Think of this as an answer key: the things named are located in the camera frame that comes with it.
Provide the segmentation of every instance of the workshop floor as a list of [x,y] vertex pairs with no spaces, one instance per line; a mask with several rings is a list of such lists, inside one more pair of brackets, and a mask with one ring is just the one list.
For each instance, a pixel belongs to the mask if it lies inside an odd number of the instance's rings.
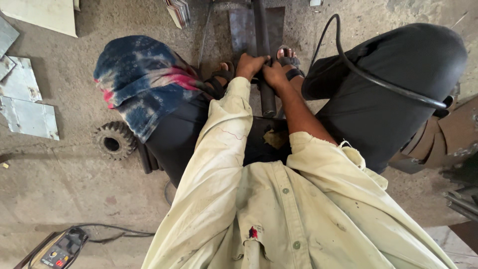
[[[188,2],[193,26],[180,30],[161,0],[85,0],[82,11],[76,12],[79,38],[1,15],[20,32],[7,54],[31,59],[42,103],[55,108],[60,141],[11,133],[0,116],[0,153],[15,154],[8,169],[0,168],[0,267],[13,267],[51,231],[71,224],[96,222],[156,231],[170,208],[163,196],[168,177],[159,171],[145,175],[137,151],[124,161],[112,162],[91,144],[96,127],[121,120],[107,109],[92,72],[108,41],[132,34],[163,41],[197,65],[208,1]],[[460,80],[460,98],[478,93],[478,1],[325,0],[319,7],[308,7],[308,2],[266,2],[266,7],[286,6],[284,43],[297,50],[305,72],[322,29],[334,13],[341,16],[343,47],[350,49],[408,23],[451,27],[468,11],[453,28],[463,36],[469,55]],[[227,10],[246,3],[216,4],[207,34],[204,75],[209,75],[219,60],[231,57]],[[326,35],[319,58],[336,54],[333,29]],[[257,90],[251,104],[258,114]],[[323,102],[310,104],[315,111],[321,105]],[[458,186],[448,183],[438,170],[408,175],[388,168],[383,176],[389,180],[390,196],[420,225],[443,226],[464,220],[445,207],[440,193]],[[138,268],[150,241],[131,238],[107,245],[88,244],[72,268]]]

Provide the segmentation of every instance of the sandal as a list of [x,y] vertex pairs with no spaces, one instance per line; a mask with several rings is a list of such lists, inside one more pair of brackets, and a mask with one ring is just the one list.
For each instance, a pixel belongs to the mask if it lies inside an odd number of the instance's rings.
[[[212,89],[208,92],[209,95],[211,95],[214,99],[219,100],[224,97],[224,94],[226,93],[226,89],[228,88],[229,82],[234,78],[234,65],[232,62],[224,62],[225,64],[228,65],[229,70],[219,70],[219,71],[214,71],[211,74],[211,78],[206,79],[204,82],[209,82],[212,85]],[[222,86],[219,80],[217,80],[215,77],[220,77],[224,78],[227,83]]]
[[[288,50],[289,47],[286,46],[286,45],[282,45],[279,47],[279,50],[284,50],[284,55],[285,55],[285,50]],[[286,66],[286,65],[293,65],[295,66],[296,68],[292,68],[291,70],[287,71],[287,73],[285,73],[285,76],[287,77],[287,80],[288,81],[291,81],[291,79],[301,75],[305,78],[305,74],[302,70],[299,69],[299,65],[300,65],[300,61],[297,57],[281,57],[279,59],[277,59],[277,61],[281,64],[282,67]]]

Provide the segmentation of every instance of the hand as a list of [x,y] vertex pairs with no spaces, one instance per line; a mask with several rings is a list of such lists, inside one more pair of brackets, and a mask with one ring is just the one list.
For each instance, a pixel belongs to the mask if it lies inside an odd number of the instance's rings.
[[272,67],[267,65],[262,66],[262,74],[264,78],[274,90],[278,90],[281,86],[289,84],[285,72],[279,62],[274,62]]
[[252,57],[243,53],[238,63],[236,77],[244,77],[250,81],[270,58],[270,56]]

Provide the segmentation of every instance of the knee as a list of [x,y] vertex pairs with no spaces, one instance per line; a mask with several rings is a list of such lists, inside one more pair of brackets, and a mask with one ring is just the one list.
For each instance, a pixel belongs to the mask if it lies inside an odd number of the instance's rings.
[[399,28],[402,38],[410,49],[415,49],[432,61],[437,67],[463,72],[467,51],[461,36],[450,28],[428,24],[412,23]]

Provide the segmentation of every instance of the power cord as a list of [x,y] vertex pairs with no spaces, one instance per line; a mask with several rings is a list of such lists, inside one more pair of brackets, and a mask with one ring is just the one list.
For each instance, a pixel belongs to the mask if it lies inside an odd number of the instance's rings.
[[434,108],[434,109],[438,109],[438,110],[442,110],[442,109],[446,109],[447,108],[447,105],[445,105],[443,102],[439,102],[439,101],[436,101],[436,100],[433,100],[431,98],[428,98],[426,96],[423,96],[421,94],[418,94],[418,93],[415,93],[411,90],[407,90],[405,88],[402,88],[402,87],[399,87],[399,86],[396,86],[396,85],[393,85],[391,84],[390,82],[387,82],[387,81],[384,81],[372,74],[369,74],[359,68],[357,68],[348,58],[347,56],[345,55],[344,53],[344,50],[342,49],[342,44],[340,42],[340,17],[338,14],[334,14],[332,15],[332,17],[330,17],[329,21],[327,22],[325,28],[324,28],[324,31],[322,32],[322,35],[320,36],[320,40],[319,40],[319,44],[317,45],[317,49],[315,50],[315,53],[314,53],[314,57],[312,58],[312,61],[310,63],[310,67],[309,67],[309,71],[312,69],[312,65],[314,64],[315,62],[315,58],[317,57],[317,53],[319,52],[319,48],[320,48],[320,45],[322,43],[322,40],[324,39],[324,35],[326,34],[327,32],[327,28],[330,24],[330,22],[335,19],[337,21],[337,31],[336,31],[336,37],[335,37],[335,43],[337,45],[337,51],[338,51],[338,54],[340,56],[340,58],[344,61],[345,65],[352,71],[354,71],[355,73],[357,73],[359,76],[365,78],[366,80],[368,81],[371,81],[375,84],[378,84],[386,89],[389,89],[393,92],[396,92],[402,96],[405,96],[405,97],[408,97],[408,98],[411,98],[413,100],[416,100],[416,101],[419,101],[421,102],[422,104],[424,104],[425,106],[427,107],[430,107],[430,108]]
[[[61,231],[59,234],[63,234],[65,232],[68,233],[72,229],[81,228],[81,227],[88,227],[88,226],[101,226],[101,227],[118,229],[118,230],[123,231],[121,234],[110,237],[110,238],[99,239],[99,240],[89,240],[89,242],[98,243],[98,244],[106,244],[106,243],[112,242],[112,241],[114,241],[114,240],[116,240],[120,237],[150,237],[150,236],[154,236],[156,234],[156,233],[134,231],[134,230],[126,229],[126,228],[123,228],[123,227],[118,227],[118,226],[108,225],[108,224],[98,224],[98,223],[88,223],[88,224],[74,225],[74,226],[71,226],[68,229],[65,229],[65,230]],[[68,263],[68,265],[64,269],[68,269],[73,264],[73,262],[76,260],[76,257],[78,257],[78,255],[80,254],[81,249],[83,248],[83,245],[84,244],[81,244],[80,249],[75,253],[74,257],[71,259],[71,261]],[[32,256],[30,257],[30,260],[28,261],[28,269],[32,269],[32,260],[38,254],[38,252],[40,252],[40,251],[41,251],[41,249],[38,249],[32,254]]]

